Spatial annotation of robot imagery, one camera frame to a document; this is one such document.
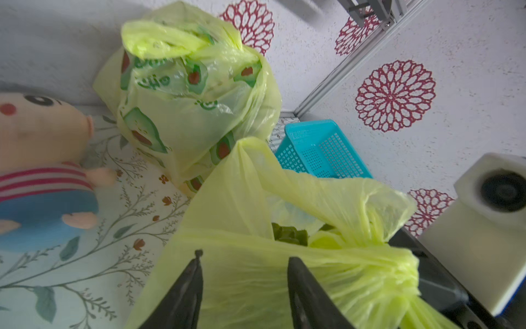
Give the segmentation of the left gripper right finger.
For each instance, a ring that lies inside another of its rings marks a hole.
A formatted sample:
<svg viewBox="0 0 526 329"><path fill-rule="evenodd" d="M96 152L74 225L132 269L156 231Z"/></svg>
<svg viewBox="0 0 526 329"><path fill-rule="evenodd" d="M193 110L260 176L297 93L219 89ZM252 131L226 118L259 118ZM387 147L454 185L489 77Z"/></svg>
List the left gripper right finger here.
<svg viewBox="0 0 526 329"><path fill-rule="evenodd" d="M293 328L354 329L300 258L289 258L287 279Z"/></svg>

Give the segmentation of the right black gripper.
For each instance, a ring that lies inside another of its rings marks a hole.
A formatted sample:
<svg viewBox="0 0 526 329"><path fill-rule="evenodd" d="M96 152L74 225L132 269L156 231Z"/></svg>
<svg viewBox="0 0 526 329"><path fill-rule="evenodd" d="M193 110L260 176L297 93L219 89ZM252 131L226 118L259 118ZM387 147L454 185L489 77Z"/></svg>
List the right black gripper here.
<svg viewBox="0 0 526 329"><path fill-rule="evenodd" d="M406 229L399 230L389 245L407 248L419 259L421 298L459 328L512 327L504 319L492 316Z"/></svg>

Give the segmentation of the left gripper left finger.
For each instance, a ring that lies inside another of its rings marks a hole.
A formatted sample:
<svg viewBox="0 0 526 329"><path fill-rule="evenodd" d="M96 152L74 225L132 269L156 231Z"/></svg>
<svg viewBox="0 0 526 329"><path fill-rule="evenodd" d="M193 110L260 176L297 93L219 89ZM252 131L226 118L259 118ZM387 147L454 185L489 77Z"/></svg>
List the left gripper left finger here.
<svg viewBox="0 0 526 329"><path fill-rule="evenodd" d="M196 329L204 292L201 267L203 250L195 257L168 290L152 314L139 329Z"/></svg>

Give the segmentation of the plain green plastic bag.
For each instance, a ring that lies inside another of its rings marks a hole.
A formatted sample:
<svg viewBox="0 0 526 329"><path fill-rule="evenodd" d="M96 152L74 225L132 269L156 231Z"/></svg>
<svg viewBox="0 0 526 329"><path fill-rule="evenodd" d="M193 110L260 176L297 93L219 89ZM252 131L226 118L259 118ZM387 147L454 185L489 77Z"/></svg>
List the plain green plastic bag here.
<svg viewBox="0 0 526 329"><path fill-rule="evenodd" d="M265 142L239 140L193 197L126 327L153 314L200 250L200 328L291 328L292 257L356 328L453 328L421 298L417 257L388 244L415 211L381 182L286 170Z"/></svg>

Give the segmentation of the avocado print green plastic bag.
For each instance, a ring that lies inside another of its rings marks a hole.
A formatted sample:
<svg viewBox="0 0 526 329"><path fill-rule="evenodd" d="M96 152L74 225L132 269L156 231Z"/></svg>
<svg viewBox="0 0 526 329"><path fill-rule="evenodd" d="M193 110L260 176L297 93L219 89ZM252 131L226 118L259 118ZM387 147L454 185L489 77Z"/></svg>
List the avocado print green plastic bag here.
<svg viewBox="0 0 526 329"><path fill-rule="evenodd" d="M181 192L195 195L235 143L268 141L282 97L240 32L178 1L121 29L94 91L122 135Z"/></svg>

